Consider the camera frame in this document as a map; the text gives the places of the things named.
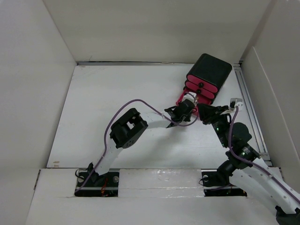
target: white wall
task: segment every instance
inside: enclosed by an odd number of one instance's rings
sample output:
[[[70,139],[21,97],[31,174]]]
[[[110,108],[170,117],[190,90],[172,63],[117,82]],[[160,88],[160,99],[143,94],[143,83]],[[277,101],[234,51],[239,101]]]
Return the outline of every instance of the white wall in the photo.
[[[242,64],[275,166],[300,191],[300,1],[278,0]]]
[[[44,0],[77,61],[237,63],[270,0]]]
[[[0,0],[0,167],[45,167],[74,67],[41,0]]]

